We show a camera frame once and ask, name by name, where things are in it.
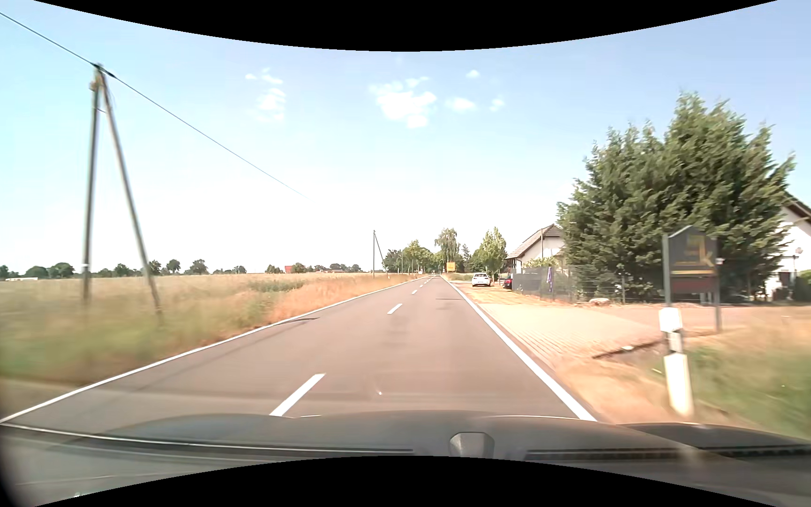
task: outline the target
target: paved sidewalk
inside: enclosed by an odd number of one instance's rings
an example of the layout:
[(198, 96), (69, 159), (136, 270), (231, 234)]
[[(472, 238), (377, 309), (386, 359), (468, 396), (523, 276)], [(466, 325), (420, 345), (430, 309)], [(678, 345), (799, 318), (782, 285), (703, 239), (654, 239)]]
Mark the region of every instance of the paved sidewalk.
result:
[(457, 288), (550, 366), (660, 338), (658, 323), (646, 326), (596, 308), (529, 300), (497, 287)]

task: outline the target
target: grass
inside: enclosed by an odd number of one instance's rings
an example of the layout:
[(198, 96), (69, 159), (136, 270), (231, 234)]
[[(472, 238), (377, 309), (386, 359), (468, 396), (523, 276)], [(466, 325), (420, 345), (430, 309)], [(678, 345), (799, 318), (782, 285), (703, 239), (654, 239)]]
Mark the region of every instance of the grass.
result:
[(0, 377), (89, 384), (287, 317), (405, 282), (410, 275), (168, 276), (165, 324), (143, 278), (0, 282)]
[(691, 344), (694, 397), (811, 440), (811, 311)]

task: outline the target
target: treeline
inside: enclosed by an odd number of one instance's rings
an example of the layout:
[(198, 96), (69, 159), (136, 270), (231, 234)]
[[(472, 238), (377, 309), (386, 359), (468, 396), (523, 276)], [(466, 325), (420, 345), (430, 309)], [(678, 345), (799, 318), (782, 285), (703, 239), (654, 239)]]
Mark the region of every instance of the treeline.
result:
[(387, 250), (382, 264), (387, 272), (437, 271), (446, 269), (446, 262), (455, 262), (456, 272), (486, 272), (497, 277), (505, 269), (505, 239), (497, 227), (488, 231), (474, 252), (460, 244), (455, 229), (447, 228), (434, 240), (439, 250), (431, 252), (412, 240), (401, 250)]
[[(244, 274), (246, 268), (242, 265), (234, 266), (231, 269), (216, 269), (209, 271), (206, 266), (206, 261), (203, 259), (196, 259), (186, 271), (180, 272), (181, 264), (177, 259), (171, 259), (167, 264), (162, 265), (161, 262), (152, 260), (149, 261), (148, 268), (155, 276), (168, 276), (168, 275), (191, 275), (191, 274)], [(122, 278), (130, 276), (142, 276), (145, 274), (142, 270), (130, 268), (126, 264), (119, 263), (112, 269), (103, 268), (99, 271), (93, 272), (93, 278)], [(50, 268), (42, 266), (33, 266), (27, 270), (23, 275), (17, 271), (11, 271), (8, 266), (0, 266), (0, 281), (9, 278), (40, 278), (40, 279), (60, 279), (60, 278), (76, 278), (81, 276), (81, 273), (74, 269), (74, 266), (67, 262), (59, 262)]]
[[(358, 264), (353, 264), (352, 266), (347, 266), (346, 264), (339, 264), (337, 262), (330, 265), (330, 267), (321, 266), (321, 264), (316, 264), (314, 266), (306, 266), (301, 262), (297, 262), (293, 264), (293, 268), (290, 270), (295, 273), (301, 272), (320, 272), (320, 271), (343, 271), (343, 272), (365, 272), (361, 271), (361, 268)], [(278, 268), (274, 264), (268, 264), (268, 267), (265, 268), (265, 273), (268, 274), (280, 274), (285, 271), (283, 268)]]

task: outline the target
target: brown roof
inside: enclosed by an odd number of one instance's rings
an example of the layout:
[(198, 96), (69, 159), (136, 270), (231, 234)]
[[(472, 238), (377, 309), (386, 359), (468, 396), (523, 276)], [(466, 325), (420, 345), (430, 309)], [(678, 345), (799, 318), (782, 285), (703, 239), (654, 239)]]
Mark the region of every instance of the brown roof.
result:
[(528, 238), (524, 240), (524, 243), (512, 250), (512, 253), (507, 255), (505, 258), (517, 259), (518, 257), (521, 257), (525, 252), (528, 251), (529, 248), (534, 246), (534, 244), (540, 240), (541, 234), (543, 234), (545, 237), (561, 237), (562, 230), (555, 224), (547, 225), (543, 229), (537, 229), (537, 232), (533, 233), (531, 236), (528, 236)]

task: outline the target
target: wire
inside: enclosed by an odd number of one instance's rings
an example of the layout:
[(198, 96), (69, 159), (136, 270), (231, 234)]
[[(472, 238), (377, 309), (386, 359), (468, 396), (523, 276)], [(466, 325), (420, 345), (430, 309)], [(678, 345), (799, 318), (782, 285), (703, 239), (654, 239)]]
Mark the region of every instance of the wire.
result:
[(240, 160), (242, 160), (242, 161), (244, 161), (244, 162), (248, 163), (250, 166), (254, 167), (255, 169), (260, 170), (260, 171), (261, 171), (261, 172), (262, 172), (264, 175), (268, 176), (268, 178), (274, 179), (274, 180), (275, 180), (277, 183), (280, 183), (280, 184), (281, 184), (281, 185), (283, 185), (284, 187), (287, 187), (287, 189), (289, 189), (289, 190), (293, 190), (294, 192), (298, 193), (298, 194), (299, 194), (300, 196), (302, 196), (303, 198), (305, 198), (305, 199), (307, 199), (307, 200), (309, 200), (309, 201), (313, 202), (312, 200), (310, 200), (310, 199), (309, 199), (309, 198), (308, 198), (308, 197), (307, 197), (305, 194), (303, 194), (303, 193), (302, 193), (302, 192), (300, 192), (299, 190), (296, 190), (296, 189), (294, 189), (293, 187), (290, 187), (289, 185), (287, 185), (287, 183), (284, 183), (284, 182), (283, 182), (283, 181), (281, 181), (280, 179), (275, 178), (274, 176), (272, 176), (271, 174), (267, 173), (267, 172), (266, 172), (264, 169), (262, 169), (261, 167), (258, 167), (258, 166), (257, 166), (257, 165), (255, 165), (254, 163), (252, 163), (252, 162), (250, 162), (250, 161), (247, 161), (245, 158), (243, 158), (241, 155), (237, 154), (236, 152), (234, 152), (233, 150), (231, 150), (231, 149), (230, 149), (230, 148), (228, 148), (227, 146), (224, 146), (223, 144), (218, 143), (218, 142), (217, 142), (217, 141), (216, 141), (214, 138), (212, 138), (210, 135), (208, 135), (208, 134), (207, 134), (207, 133), (205, 133), (205, 132), (202, 132), (201, 130), (197, 129), (195, 126), (193, 126), (193, 125), (189, 124), (189, 122), (187, 122), (186, 120), (184, 120), (184, 119), (183, 119), (183, 118), (181, 118), (180, 116), (177, 116), (177, 115), (175, 115), (174, 113), (172, 113), (171, 111), (167, 110), (167, 109), (166, 109), (164, 106), (162, 106), (162, 105), (161, 105), (161, 104), (159, 104), (158, 102), (156, 102), (156, 101), (152, 100), (152, 98), (148, 98), (148, 97), (146, 97), (146, 96), (145, 96), (145, 95), (144, 95), (144, 94), (143, 94), (143, 93), (142, 93), (140, 90), (138, 90), (138, 89), (134, 88), (133, 86), (130, 86), (130, 85), (129, 85), (129, 84), (127, 84), (125, 81), (123, 81), (122, 79), (120, 79), (118, 76), (116, 76), (116, 75), (112, 74), (111, 72), (109, 72), (108, 70), (106, 70), (105, 68), (103, 68), (101, 65), (96, 64), (96, 63), (93, 63), (93, 62), (91, 62), (91, 61), (89, 61), (89, 60), (87, 60), (87, 59), (83, 58), (82, 56), (80, 56), (80, 55), (76, 54), (76, 52), (73, 52), (73, 51), (69, 50), (68, 48), (66, 48), (66, 47), (62, 46), (61, 44), (59, 44), (59, 43), (58, 43), (58, 42), (56, 42), (55, 40), (51, 40), (49, 37), (46, 37), (45, 35), (43, 35), (43, 34), (39, 33), (39, 31), (36, 31), (36, 30), (34, 30), (33, 28), (29, 28), (27, 25), (25, 25), (25, 24), (23, 24), (23, 23), (21, 23), (21, 22), (17, 21), (15, 18), (12, 18), (12, 17), (10, 17), (10, 16), (8, 16), (8, 15), (4, 14), (4, 13), (3, 13), (3, 12), (1, 12), (1, 11), (0, 11), (0, 16), (1, 16), (1, 17), (6, 18), (7, 20), (9, 20), (9, 21), (11, 21), (11, 22), (13, 22), (13, 23), (15, 23), (15, 24), (17, 24), (17, 25), (19, 25), (21, 28), (25, 28), (25, 29), (27, 29), (27, 30), (29, 30), (29, 31), (31, 31), (31, 32), (33, 32), (33, 33), (35, 33), (36, 35), (39, 35), (39, 37), (41, 37), (41, 38), (43, 38), (43, 39), (45, 39), (45, 40), (49, 40), (49, 41), (50, 41), (52, 44), (55, 44), (56, 46), (58, 46), (58, 47), (62, 48), (62, 50), (66, 51), (66, 52), (69, 52), (70, 54), (72, 54), (72, 55), (76, 56), (77, 58), (79, 58), (79, 59), (81, 59), (81, 60), (83, 60), (83, 61), (85, 61), (86, 63), (88, 63), (88, 64), (92, 65), (93, 67), (96, 67), (96, 68), (98, 68), (98, 69), (101, 69), (101, 70), (102, 70), (104, 73), (106, 73), (106, 74), (108, 74), (109, 76), (113, 77), (113, 78), (114, 78), (116, 81), (118, 81), (119, 83), (121, 83), (123, 86), (127, 86), (127, 87), (128, 87), (130, 90), (132, 90), (134, 93), (136, 93), (136, 94), (137, 94), (137, 95), (139, 95), (140, 97), (145, 98), (146, 100), (148, 100), (148, 101), (152, 102), (152, 104), (154, 104), (155, 106), (157, 106), (159, 109), (163, 110), (165, 113), (168, 113), (169, 115), (174, 116), (174, 118), (176, 118), (177, 120), (180, 120), (181, 122), (183, 122), (183, 123), (184, 123), (186, 126), (188, 126), (189, 128), (191, 128), (191, 129), (195, 130), (196, 132), (201, 133), (202, 135), (204, 135), (204, 136), (205, 136), (205, 137), (206, 137), (206, 138), (207, 138), (209, 141), (211, 141), (212, 143), (215, 143), (215, 144), (217, 144), (218, 146), (221, 146), (222, 148), (224, 148), (224, 149), (225, 149), (227, 152), (229, 152), (229, 153), (230, 153), (230, 154), (232, 154), (233, 156), (235, 156), (235, 157), (237, 157), (238, 159), (240, 159)]

